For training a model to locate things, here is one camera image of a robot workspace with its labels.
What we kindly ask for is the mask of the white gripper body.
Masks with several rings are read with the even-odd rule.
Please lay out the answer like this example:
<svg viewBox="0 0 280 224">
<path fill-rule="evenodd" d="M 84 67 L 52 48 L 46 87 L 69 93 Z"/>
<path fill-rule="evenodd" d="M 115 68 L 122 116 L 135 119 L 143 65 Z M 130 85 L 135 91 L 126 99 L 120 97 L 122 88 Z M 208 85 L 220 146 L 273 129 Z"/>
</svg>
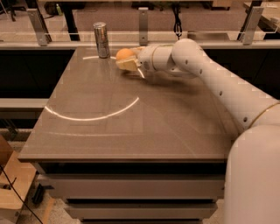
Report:
<svg viewBox="0 0 280 224">
<path fill-rule="evenodd" d="M 152 55 L 154 50 L 154 45 L 145 46 L 140 50 L 139 54 L 137 55 L 137 59 L 140 62 L 140 66 L 142 69 L 146 71 L 154 71 L 154 67 L 152 64 Z"/>
</svg>

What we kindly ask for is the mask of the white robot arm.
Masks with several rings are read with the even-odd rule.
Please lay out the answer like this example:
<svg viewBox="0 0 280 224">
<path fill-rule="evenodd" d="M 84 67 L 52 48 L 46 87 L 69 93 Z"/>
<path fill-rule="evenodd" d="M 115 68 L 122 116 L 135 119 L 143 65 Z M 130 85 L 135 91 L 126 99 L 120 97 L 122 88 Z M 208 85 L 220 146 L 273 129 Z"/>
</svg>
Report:
<svg viewBox="0 0 280 224">
<path fill-rule="evenodd" d="M 228 154 L 224 224 L 280 224 L 280 103 L 210 59 L 195 41 L 124 48 L 122 70 L 201 78 L 244 132 Z"/>
</svg>

